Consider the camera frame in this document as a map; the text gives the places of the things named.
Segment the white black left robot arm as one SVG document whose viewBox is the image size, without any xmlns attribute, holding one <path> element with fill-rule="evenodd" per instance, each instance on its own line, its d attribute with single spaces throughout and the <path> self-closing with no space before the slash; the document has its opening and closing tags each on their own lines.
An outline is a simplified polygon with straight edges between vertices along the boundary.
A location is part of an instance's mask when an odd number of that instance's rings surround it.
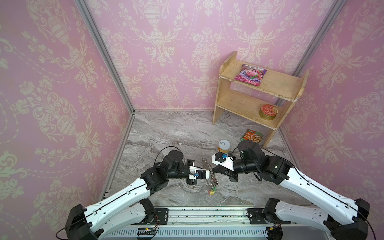
<svg viewBox="0 0 384 240">
<path fill-rule="evenodd" d="M 185 162 L 180 149 L 173 147 L 162 162 L 154 162 L 124 189 L 96 204 L 73 207 L 61 232 L 68 240 L 102 240 L 128 225 L 158 225 L 150 196 L 165 188 L 170 179 L 184 179 L 188 185 L 195 185 L 209 177 L 208 170 L 196 167 L 193 160 Z"/>
</svg>

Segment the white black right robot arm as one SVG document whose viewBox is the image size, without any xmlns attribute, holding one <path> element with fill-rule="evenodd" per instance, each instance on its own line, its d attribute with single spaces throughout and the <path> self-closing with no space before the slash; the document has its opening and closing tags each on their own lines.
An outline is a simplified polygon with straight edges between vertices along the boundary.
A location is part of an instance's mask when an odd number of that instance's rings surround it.
<svg viewBox="0 0 384 240">
<path fill-rule="evenodd" d="M 335 240 L 365 240 L 373 228 L 368 221 L 370 204 L 363 199 L 342 196 L 306 176 L 293 163 L 277 155 L 267 156 L 258 143 L 245 140 L 238 144 L 239 158 L 231 153 L 212 156 L 214 173 L 237 182 L 239 174 L 253 173 L 266 181 L 295 192 L 312 203 L 298 206 L 270 198 L 263 217 L 268 223 L 298 223 L 323 230 Z"/>
</svg>

